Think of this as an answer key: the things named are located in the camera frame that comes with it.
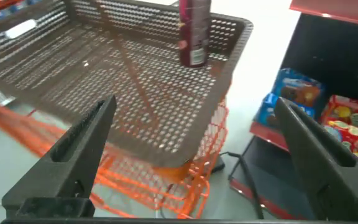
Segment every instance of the orange wire shopping cart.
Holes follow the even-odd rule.
[[[194,70],[178,62],[177,18],[173,6],[131,0],[39,1],[0,20],[0,90],[67,123],[116,95],[95,184],[200,218],[227,134],[223,99],[252,24],[213,15],[208,64]],[[0,128],[38,156],[65,132],[2,106]]]

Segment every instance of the store shelf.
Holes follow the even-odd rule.
[[[313,212],[306,198],[291,155],[276,146],[254,137],[243,157],[255,182],[261,206],[282,219],[312,220]],[[243,170],[237,163],[229,177],[231,187],[251,199]]]
[[[260,137],[261,139],[264,139],[265,141],[277,147],[280,147],[281,149],[284,149],[288,152],[288,147],[285,142],[284,136],[280,132],[266,127],[263,124],[259,124],[256,121],[251,124],[251,128],[249,129],[249,131],[252,134]]]
[[[293,0],[290,9],[358,24],[358,0]]]

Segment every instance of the product box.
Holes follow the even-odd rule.
[[[284,68],[278,72],[272,93],[294,103],[314,107],[323,91],[324,86],[320,82]]]
[[[338,95],[331,96],[321,115],[321,123],[336,120],[358,127],[358,100]]]
[[[358,127],[343,121],[327,121],[324,129],[358,157]]]
[[[270,128],[278,129],[278,123],[274,116],[274,107],[278,100],[278,96],[273,93],[269,93],[263,100],[262,106],[259,109],[257,115],[257,121],[260,124],[266,125]],[[314,118],[314,109],[307,106],[298,105],[306,114]]]

